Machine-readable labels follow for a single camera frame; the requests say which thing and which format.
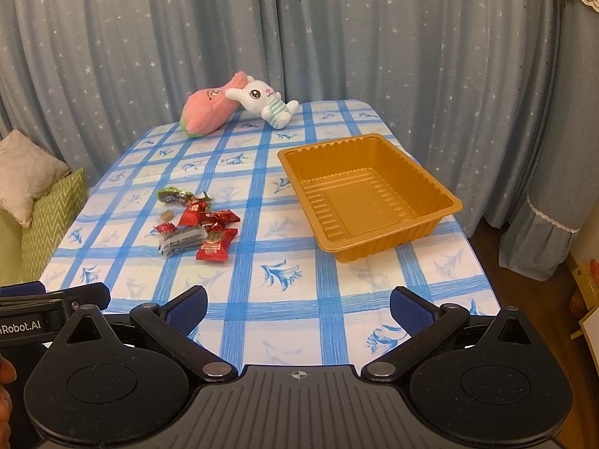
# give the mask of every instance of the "tablecloth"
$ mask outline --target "tablecloth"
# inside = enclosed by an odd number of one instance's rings
[[[162,304],[203,285],[208,314],[191,337],[239,369],[352,363],[360,370],[408,338],[389,314],[397,285],[438,305],[494,315],[495,296],[453,217],[426,238],[351,263],[317,247],[277,152],[372,132],[400,146],[356,100],[305,103],[283,130],[247,112],[199,139],[178,123],[152,128],[94,188],[41,281],[48,290],[102,281],[111,290],[110,312]],[[159,214],[183,210],[157,202],[166,186],[208,191],[215,208],[241,217],[227,263],[198,262],[195,251],[160,256]]]

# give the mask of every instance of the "light blue curtain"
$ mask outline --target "light blue curtain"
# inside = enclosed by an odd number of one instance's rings
[[[566,259],[599,198],[599,4],[560,0],[560,6],[546,131],[529,186],[499,244],[501,266],[541,281]]]
[[[143,131],[178,119],[191,92],[238,69],[287,99],[368,102],[463,200],[467,234],[483,214],[505,222],[543,130],[555,0],[0,3],[10,125],[91,184]]]
[[[0,0],[8,123],[85,168],[91,186],[148,128],[178,120],[195,90],[239,69],[282,85],[267,2]]]

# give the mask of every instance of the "orange plastic tray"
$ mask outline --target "orange plastic tray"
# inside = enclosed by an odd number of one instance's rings
[[[382,135],[278,153],[318,245],[351,262],[428,235],[462,202]]]

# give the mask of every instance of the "finger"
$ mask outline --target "finger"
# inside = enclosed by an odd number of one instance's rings
[[[6,358],[0,360],[0,384],[12,383],[17,379],[17,372],[13,364]]]
[[[0,385],[0,421],[7,421],[13,411],[13,401],[6,388]]]
[[[10,449],[10,442],[8,442],[8,438],[10,438],[10,426],[8,422],[5,420],[0,421],[0,448],[1,449]]]

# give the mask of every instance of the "screw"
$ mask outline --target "screw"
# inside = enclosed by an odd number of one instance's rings
[[[376,361],[375,363],[369,364],[366,371],[373,376],[385,378],[395,373],[395,367],[391,363],[385,361]]]
[[[229,363],[225,363],[223,361],[212,361],[211,363],[207,363],[202,368],[202,371],[206,373],[208,376],[213,376],[218,378],[220,376],[225,376],[231,373],[233,368]]]

